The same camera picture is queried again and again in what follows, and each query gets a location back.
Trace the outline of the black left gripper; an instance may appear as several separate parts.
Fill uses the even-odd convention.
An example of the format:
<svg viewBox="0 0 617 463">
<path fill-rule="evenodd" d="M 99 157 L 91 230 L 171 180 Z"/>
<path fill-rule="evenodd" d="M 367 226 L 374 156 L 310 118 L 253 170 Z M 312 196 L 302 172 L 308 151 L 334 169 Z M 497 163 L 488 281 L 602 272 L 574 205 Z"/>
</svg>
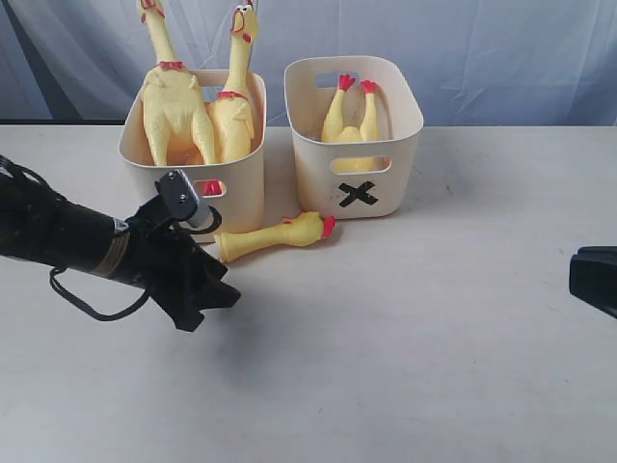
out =
<svg viewBox="0 0 617 463">
<path fill-rule="evenodd" d="M 194 240 L 211 232 L 212 224 L 195 230 L 178 223 L 160 197 L 141 205 L 127 223 L 118 280 L 153 294 L 177 330 L 193 333 L 204 320 L 202 311 L 230 309 L 240 299 L 240 291 L 224 281 L 228 268 Z"/>
</svg>

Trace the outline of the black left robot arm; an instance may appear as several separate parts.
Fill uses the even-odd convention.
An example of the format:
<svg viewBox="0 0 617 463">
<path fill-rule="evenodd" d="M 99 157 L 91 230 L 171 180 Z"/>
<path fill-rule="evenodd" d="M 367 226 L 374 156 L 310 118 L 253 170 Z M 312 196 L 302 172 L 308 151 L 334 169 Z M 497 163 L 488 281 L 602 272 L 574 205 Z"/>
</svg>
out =
<svg viewBox="0 0 617 463">
<path fill-rule="evenodd" d="M 223 280 L 227 267 L 194 239 L 218 230 L 222 216 L 179 169 L 154 186 L 151 199 L 119 219 L 69 201 L 36 172 L 2 157 L 1 254 L 49 266 L 51 288 L 97 321 L 123 319 L 153 300 L 176 329 L 193 332 L 203 311 L 228 309 L 241 296 Z M 100 313 L 59 282 L 69 269 L 143 293 L 117 313 Z"/>
</svg>

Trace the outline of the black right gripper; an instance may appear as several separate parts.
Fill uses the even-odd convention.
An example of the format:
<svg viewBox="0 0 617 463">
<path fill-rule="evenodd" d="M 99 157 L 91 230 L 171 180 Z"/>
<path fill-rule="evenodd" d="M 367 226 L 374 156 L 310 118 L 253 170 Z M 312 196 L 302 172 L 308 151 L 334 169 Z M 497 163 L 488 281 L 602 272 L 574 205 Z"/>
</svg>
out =
<svg viewBox="0 0 617 463">
<path fill-rule="evenodd" d="M 572 255 L 569 290 L 588 304 L 616 317 L 616 247 L 586 246 Z"/>
</svg>

